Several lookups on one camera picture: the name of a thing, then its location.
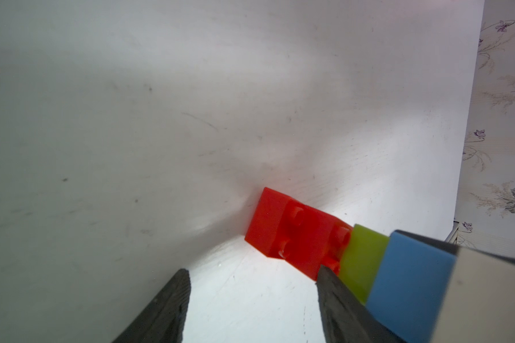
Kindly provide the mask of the white lego brick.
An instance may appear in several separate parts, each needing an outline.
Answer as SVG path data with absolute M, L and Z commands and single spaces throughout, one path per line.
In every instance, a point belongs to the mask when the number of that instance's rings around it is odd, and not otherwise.
M 462 249 L 432 342 L 515 342 L 515 264 Z

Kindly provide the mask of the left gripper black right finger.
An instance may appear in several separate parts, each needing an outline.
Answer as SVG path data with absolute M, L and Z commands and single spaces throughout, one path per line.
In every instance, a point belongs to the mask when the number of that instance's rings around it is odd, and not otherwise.
M 327 342 L 397 343 L 403 340 L 373 318 L 355 295 L 322 266 L 316 281 L 318 303 Z

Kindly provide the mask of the blue lego brick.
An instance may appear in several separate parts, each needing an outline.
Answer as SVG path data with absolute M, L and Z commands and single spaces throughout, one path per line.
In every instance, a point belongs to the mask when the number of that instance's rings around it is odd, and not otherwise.
M 429 342 L 459 248 L 394 231 L 366 302 L 384 327 L 406 342 Z

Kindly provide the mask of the green lego brick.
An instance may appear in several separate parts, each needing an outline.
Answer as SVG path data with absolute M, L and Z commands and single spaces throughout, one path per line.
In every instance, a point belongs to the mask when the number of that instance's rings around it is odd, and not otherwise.
M 361 304 L 366 304 L 389 237 L 356 224 L 340 261 L 338 277 Z

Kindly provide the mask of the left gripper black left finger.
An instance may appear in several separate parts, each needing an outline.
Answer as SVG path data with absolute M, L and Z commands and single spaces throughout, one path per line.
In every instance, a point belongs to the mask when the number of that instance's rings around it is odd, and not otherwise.
M 190 273 L 180 269 L 114 343 L 183 341 L 190 294 Z

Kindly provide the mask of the red lego brick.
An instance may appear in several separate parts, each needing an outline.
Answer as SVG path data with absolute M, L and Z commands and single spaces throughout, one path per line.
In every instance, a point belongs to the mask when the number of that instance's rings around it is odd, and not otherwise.
M 264 188 L 245 241 L 266 257 L 285 260 L 316 281 L 322 266 L 334 274 L 353 227 L 283 193 Z

